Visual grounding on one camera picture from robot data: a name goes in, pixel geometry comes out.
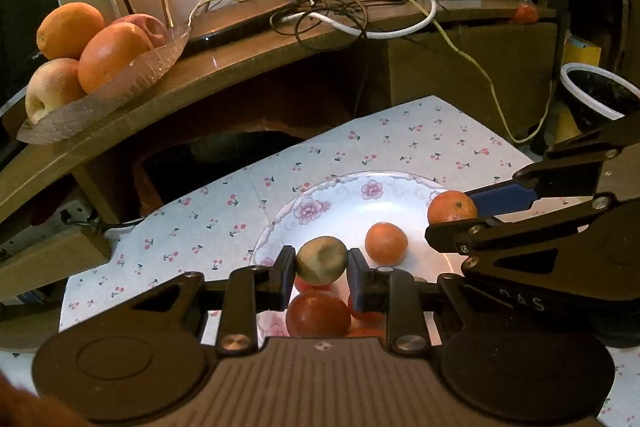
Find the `small orange tangerine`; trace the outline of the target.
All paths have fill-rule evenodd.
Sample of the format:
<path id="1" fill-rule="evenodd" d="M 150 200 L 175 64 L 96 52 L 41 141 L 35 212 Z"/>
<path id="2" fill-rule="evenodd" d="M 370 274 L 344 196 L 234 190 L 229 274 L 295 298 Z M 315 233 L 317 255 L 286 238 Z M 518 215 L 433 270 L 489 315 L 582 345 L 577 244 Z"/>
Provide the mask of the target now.
<path id="1" fill-rule="evenodd" d="M 374 329 L 373 327 L 354 327 L 348 332 L 347 336 L 352 338 L 375 337 L 384 339 L 385 331 L 384 329 Z"/>
<path id="2" fill-rule="evenodd" d="M 478 210 L 468 195 L 459 191 L 439 193 L 428 206 L 427 219 L 430 225 L 463 221 L 478 217 Z"/>

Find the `brown green kiwi fruit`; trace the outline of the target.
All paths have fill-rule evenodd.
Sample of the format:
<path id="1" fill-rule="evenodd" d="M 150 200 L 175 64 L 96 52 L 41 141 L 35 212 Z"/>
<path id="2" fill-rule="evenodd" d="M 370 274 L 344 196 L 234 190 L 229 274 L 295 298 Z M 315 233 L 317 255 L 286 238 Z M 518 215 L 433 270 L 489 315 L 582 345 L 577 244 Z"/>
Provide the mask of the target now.
<path id="1" fill-rule="evenodd" d="M 346 267 L 347 248 L 333 236 L 311 239 L 296 254 L 297 275 L 312 285 L 332 284 Z"/>

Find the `red tomato with stem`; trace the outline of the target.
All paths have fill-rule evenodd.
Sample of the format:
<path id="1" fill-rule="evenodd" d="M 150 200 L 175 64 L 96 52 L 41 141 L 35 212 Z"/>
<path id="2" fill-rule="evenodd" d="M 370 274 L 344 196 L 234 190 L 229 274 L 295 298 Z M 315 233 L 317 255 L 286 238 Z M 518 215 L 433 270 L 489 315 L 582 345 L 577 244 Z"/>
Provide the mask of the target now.
<path id="1" fill-rule="evenodd" d="M 288 335 L 294 338 L 341 338 L 352 324 L 346 303 L 329 291 L 303 291 L 285 313 Z"/>

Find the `large dark red tomato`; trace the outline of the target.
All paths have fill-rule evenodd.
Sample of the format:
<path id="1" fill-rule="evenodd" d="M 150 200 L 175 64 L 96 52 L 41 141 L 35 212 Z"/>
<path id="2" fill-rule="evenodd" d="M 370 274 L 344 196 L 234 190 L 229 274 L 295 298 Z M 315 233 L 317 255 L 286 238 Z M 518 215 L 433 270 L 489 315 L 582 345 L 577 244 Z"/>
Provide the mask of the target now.
<path id="1" fill-rule="evenodd" d="M 305 291 L 334 291 L 334 287 L 332 284 L 312 285 L 311 283 L 303 280 L 299 275 L 296 275 L 295 277 L 294 287 L 299 293 L 304 293 Z"/>

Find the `white floral porcelain plate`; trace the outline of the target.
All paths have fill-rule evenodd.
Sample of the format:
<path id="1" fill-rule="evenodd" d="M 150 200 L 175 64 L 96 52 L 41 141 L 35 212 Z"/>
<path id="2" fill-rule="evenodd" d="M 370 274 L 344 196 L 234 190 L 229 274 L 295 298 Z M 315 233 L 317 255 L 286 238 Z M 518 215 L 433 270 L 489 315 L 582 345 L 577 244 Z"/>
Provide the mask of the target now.
<path id="1" fill-rule="evenodd" d="M 401 270 L 431 283 L 442 273 L 459 274 L 463 258 L 439 254 L 424 239 L 428 205 L 443 191 L 431 180 L 403 172 L 356 172 L 324 181 L 270 219 L 255 245 L 253 262 L 269 267 L 282 247 L 298 249 L 318 236 L 334 236 L 362 251 L 372 225 L 390 222 L 408 237 Z"/>

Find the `cherry print tablecloth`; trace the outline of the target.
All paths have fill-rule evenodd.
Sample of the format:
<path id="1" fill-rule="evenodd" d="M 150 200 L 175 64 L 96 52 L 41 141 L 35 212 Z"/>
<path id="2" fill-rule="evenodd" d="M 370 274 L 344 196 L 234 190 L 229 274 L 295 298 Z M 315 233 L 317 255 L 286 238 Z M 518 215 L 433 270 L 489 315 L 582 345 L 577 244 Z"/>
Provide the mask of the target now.
<path id="1" fill-rule="evenodd" d="M 533 157 L 428 96 L 349 121 L 223 178 L 210 178 L 130 229 L 108 231 L 111 260 L 67 283 L 68 329 L 186 271 L 209 280 L 254 265 L 271 218 L 324 181 L 356 172 L 403 172 L 468 191 L 510 179 Z"/>

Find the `black bin white rim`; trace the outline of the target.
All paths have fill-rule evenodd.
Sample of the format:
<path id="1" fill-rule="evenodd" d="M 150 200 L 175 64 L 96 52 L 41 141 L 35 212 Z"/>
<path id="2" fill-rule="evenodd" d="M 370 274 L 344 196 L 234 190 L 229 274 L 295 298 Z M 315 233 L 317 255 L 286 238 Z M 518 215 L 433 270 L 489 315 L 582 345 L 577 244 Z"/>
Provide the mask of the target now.
<path id="1" fill-rule="evenodd" d="M 639 112 L 639 88 L 606 69 L 567 63 L 560 80 L 565 104 L 580 130 Z"/>

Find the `glass leaf fruit tray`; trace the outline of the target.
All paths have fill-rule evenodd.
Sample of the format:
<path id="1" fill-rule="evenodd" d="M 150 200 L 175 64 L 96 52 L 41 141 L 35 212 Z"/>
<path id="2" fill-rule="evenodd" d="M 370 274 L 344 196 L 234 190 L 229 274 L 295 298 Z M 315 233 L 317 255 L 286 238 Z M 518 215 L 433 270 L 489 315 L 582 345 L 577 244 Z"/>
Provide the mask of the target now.
<path id="1" fill-rule="evenodd" d="M 138 56 L 98 90 L 79 101 L 55 109 L 38 124 L 25 120 L 17 132 L 17 140 L 27 144 L 48 145 L 96 127 L 116 109 L 139 98 L 158 83 L 178 61 L 190 33 L 189 25 L 170 28 L 164 46 Z"/>

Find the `black flat router device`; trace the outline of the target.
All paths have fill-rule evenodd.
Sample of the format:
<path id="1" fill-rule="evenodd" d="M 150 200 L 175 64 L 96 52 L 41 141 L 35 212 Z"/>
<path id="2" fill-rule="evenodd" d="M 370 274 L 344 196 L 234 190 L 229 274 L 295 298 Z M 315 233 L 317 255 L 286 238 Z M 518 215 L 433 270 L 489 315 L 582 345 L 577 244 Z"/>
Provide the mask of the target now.
<path id="1" fill-rule="evenodd" d="M 273 17 L 298 8 L 299 3 L 291 0 L 250 0 L 195 15 L 182 57 L 258 35 L 271 28 Z"/>

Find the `red apple on tray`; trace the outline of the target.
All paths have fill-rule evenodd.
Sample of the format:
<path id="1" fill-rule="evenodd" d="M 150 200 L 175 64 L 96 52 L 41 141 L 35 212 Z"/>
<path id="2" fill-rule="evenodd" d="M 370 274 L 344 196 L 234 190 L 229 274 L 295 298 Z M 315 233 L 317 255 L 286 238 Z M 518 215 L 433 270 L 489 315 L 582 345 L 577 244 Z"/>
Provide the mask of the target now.
<path id="1" fill-rule="evenodd" d="M 164 46 L 168 40 L 168 29 L 163 22 L 150 14 L 136 13 L 119 17 L 115 23 L 130 23 L 138 26 L 148 36 L 154 48 Z"/>

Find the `large orange on tray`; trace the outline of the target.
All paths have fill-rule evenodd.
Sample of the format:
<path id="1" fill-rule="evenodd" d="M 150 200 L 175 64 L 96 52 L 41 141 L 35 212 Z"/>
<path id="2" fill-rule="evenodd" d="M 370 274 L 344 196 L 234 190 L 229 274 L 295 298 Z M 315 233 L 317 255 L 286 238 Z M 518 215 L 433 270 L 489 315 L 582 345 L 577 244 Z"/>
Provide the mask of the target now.
<path id="1" fill-rule="evenodd" d="M 78 80 L 86 93 L 109 83 L 138 56 L 153 49 L 146 33 L 133 23 L 114 23 L 86 45 L 78 62 Z"/>

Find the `yellow apple on tray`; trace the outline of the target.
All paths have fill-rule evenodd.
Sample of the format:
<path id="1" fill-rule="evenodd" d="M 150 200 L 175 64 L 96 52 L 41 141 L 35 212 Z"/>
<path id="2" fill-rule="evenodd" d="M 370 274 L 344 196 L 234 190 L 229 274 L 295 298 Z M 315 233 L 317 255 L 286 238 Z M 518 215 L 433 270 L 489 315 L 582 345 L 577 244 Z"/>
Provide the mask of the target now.
<path id="1" fill-rule="evenodd" d="M 26 115 L 31 124 L 38 124 L 55 109 L 86 95 L 78 80 L 78 65 L 73 58 L 55 58 L 32 74 L 25 95 Z"/>

